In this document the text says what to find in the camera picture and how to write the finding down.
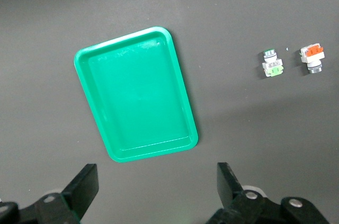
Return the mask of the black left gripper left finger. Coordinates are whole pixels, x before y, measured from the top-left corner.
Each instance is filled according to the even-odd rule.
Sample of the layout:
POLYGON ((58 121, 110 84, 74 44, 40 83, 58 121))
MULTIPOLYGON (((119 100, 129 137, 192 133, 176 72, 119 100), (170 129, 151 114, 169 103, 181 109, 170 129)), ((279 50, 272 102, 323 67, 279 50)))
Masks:
POLYGON ((38 223, 80 223, 99 191, 96 164, 87 164, 60 193, 49 193, 36 204, 38 223))

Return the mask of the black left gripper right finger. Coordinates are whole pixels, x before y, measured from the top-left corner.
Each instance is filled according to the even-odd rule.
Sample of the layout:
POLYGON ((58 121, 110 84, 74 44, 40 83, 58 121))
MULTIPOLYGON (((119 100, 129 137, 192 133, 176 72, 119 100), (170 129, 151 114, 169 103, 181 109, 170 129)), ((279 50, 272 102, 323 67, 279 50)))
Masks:
POLYGON ((228 163, 217 164, 217 191, 223 208, 209 223, 256 223, 264 208, 264 198, 256 191, 244 190, 228 163))

